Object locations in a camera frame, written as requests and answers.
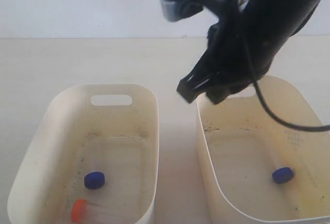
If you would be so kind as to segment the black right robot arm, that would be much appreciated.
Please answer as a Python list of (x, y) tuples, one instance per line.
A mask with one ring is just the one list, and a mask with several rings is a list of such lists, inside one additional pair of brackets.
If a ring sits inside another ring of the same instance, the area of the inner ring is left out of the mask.
[(206, 93), (217, 104), (261, 78), (280, 48), (309, 20), (320, 0), (176, 0), (188, 18), (203, 8), (219, 19), (207, 50), (177, 92), (193, 102)]

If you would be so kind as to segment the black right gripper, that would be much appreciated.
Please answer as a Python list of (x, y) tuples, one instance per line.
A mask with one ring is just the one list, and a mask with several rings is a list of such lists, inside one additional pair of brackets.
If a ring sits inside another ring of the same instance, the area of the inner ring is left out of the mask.
[(245, 46), (259, 41), (252, 36), (267, 1), (204, 0), (219, 21), (209, 28), (206, 51), (178, 83), (176, 91), (187, 103), (206, 94), (212, 104), (219, 104), (252, 84)]

